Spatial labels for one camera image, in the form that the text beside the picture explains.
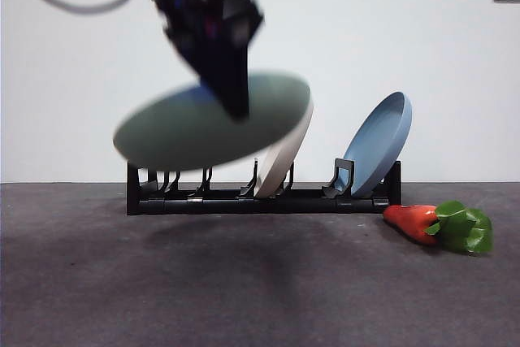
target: green plate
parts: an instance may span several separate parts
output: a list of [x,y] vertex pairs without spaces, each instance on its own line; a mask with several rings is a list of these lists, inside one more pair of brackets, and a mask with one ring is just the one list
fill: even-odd
[[289,133],[310,102],[306,82],[285,73],[249,75],[249,118],[233,120],[208,88],[192,85],[123,121],[115,148],[155,171],[213,167],[261,150]]

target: black dish rack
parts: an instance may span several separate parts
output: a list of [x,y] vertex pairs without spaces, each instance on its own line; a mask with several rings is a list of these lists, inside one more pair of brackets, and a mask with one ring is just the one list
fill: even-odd
[[[349,182],[343,191],[334,187],[340,173],[349,172]],[[159,187],[156,171],[147,171],[147,181],[139,180],[139,167],[128,164],[128,215],[200,215],[252,213],[381,213],[389,205],[401,204],[401,162],[394,162],[384,179],[363,198],[352,197],[350,189],[355,175],[354,162],[337,158],[334,177],[329,185],[319,189],[294,189],[294,163],[288,172],[288,183],[280,184],[273,197],[257,199],[254,186],[258,177],[255,159],[253,179],[239,189],[212,189],[212,169],[202,170],[202,182],[196,189],[180,189],[180,172],[170,181],[164,173]]]

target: toy carrot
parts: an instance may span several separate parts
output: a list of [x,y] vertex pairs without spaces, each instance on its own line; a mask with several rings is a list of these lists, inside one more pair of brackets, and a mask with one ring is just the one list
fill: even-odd
[[421,244],[434,245],[437,239],[424,232],[432,224],[436,223],[435,206],[400,206],[392,205],[383,212],[384,219],[396,225],[406,235]]
[[384,219],[424,245],[441,244],[457,252],[488,252],[492,249],[491,220],[478,209],[458,201],[435,206],[389,206]]

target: green leaves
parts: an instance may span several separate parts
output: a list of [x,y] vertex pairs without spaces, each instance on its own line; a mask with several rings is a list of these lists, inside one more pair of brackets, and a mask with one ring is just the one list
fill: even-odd
[[430,236],[436,235],[440,230],[440,222],[434,223],[430,227],[426,228],[424,232],[426,232]]
[[435,209],[439,219],[425,229],[437,235],[440,243],[456,252],[482,253],[492,250],[491,220],[479,209],[466,209],[459,201],[447,201]]

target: black cable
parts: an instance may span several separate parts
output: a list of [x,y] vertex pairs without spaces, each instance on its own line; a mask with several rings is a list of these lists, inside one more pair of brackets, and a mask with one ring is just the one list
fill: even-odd
[[93,6],[78,6],[62,0],[44,0],[49,4],[60,8],[61,10],[71,12],[72,14],[100,14],[102,12],[112,11],[117,7],[122,6],[127,0],[114,0],[104,4],[98,4]]

